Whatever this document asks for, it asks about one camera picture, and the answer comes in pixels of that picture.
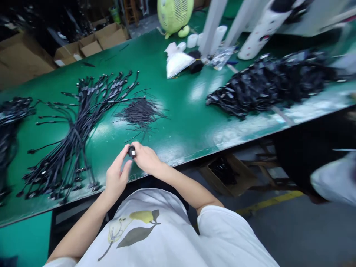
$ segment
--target hand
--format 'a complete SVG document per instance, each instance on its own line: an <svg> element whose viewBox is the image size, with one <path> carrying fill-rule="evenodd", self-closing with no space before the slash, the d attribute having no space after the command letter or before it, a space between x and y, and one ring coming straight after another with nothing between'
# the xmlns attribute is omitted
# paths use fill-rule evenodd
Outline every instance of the hand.
<svg viewBox="0 0 356 267"><path fill-rule="evenodd" d="M157 157L152 148L143 146L139 142L133 142L131 145L135 147L136 157L134 161L137 166L148 174L155 175L155 173L164 165L162 161Z"/></svg>
<svg viewBox="0 0 356 267"><path fill-rule="evenodd" d="M121 196L129 178L132 160L128 160L126 162L121 172L121 166L129 146L129 144L124 146L123 150L116 157L106 172L106 188L104 190L104 194L110 204L115 204L115 202Z"/></svg>

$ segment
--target pear print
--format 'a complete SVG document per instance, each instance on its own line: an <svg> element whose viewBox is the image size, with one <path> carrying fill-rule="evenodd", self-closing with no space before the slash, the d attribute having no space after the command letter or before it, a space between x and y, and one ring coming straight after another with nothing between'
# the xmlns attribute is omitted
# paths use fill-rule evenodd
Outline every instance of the pear print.
<svg viewBox="0 0 356 267"><path fill-rule="evenodd" d="M160 222L157 222L158 216L159 216L159 210L137 211L131 213L130 214L131 219L141 220L146 224L151 223L153 224L153 226L150 228L137 227L131 229L126 234L124 239L120 241L119 245L116 248L128 247L135 244L138 241L142 241L146 239L149 236L149 234L152 232L153 228L155 228L155 226L157 226L158 224L161 224Z"/></svg>
<svg viewBox="0 0 356 267"><path fill-rule="evenodd" d="M113 219L108 223L109 234L108 234L108 242L109 247L105 251L105 253L98 259L101 261L103 257L108 253L113 243L117 242L121 237L122 234L125 232L127 226L133 220L140 220L146 224L153 224L150 228L144 227L136 227L132 228L126 236L121 240L119 245L116 248L120 247L128 247L133 245L136 242L142 241L146 239L149 234L152 232L155 226L161 224L157 222L157 218L159 216L159 210L154 211L136 211L132 212L129 216L121 216L119 218Z"/></svg>
<svg viewBox="0 0 356 267"><path fill-rule="evenodd" d="M116 219L111 220L108 223L109 227L109 234L108 234L108 242L109 242L109 247L105 251L104 255L101 256L98 261L101 261L102 258L108 253L109 249L111 248L111 245L118 241L125 231L126 227L132 222L133 219L130 219L129 217L119 217Z"/></svg>
<svg viewBox="0 0 356 267"><path fill-rule="evenodd" d="M130 214L130 219L141 220L144 223L153 221L152 211L136 211Z"/></svg>

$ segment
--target white plastic bag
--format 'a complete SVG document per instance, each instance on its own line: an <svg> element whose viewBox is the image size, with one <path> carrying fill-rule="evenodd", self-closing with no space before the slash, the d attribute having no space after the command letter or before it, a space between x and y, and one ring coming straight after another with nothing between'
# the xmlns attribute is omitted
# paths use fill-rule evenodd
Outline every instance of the white plastic bag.
<svg viewBox="0 0 356 267"><path fill-rule="evenodd" d="M195 62L195 58L183 52L176 52L167 59L167 79L172 79Z"/></svg>
<svg viewBox="0 0 356 267"><path fill-rule="evenodd" d="M216 70L222 70L226 62L229 60L236 46L219 47L216 50L214 58L208 63L208 66L212 66Z"/></svg>

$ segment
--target white roll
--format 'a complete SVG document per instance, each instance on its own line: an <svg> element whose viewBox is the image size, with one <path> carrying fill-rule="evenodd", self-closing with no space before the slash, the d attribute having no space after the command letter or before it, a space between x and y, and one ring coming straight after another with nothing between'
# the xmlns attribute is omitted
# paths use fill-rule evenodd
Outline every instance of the white roll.
<svg viewBox="0 0 356 267"><path fill-rule="evenodd" d="M218 49L219 45L221 44L221 41L224 38L224 35L227 31L227 26L219 26L216 29L215 35L214 35L214 40L212 42L211 50L210 50L210 55L214 55L216 50Z"/></svg>
<svg viewBox="0 0 356 267"><path fill-rule="evenodd" d="M187 47L188 48L193 48L197 45L198 41L198 35L197 34L191 34L188 36L188 41L187 41Z"/></svg>
<svg viewBox="0 0 356 267"><path fill-rule="evenodd" d="M187 44L185 42L181 42L179 45L177 45L177 48L178 48L179 52L184 52L186 47L187 47Z"/></svg>
<svg viewBox="0 0 356 267"><path fill-rule="evenodd" d="M203 34L201 33L201 34L198 35L197 46L200 46L202 39L203 39Z"/></svg>

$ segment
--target electric fan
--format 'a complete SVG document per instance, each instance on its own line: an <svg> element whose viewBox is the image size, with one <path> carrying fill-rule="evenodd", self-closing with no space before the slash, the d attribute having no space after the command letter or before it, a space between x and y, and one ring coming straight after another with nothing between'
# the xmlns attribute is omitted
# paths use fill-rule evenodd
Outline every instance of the electric fan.
<svg viewBox="0 0 356 267"><path fill-rule="evenodd" d="M158 19L166 31L166 39L176 32L179 32L179 37L188 35L187 24L192 16L193 7L194 0L158 0Z"/></svg>

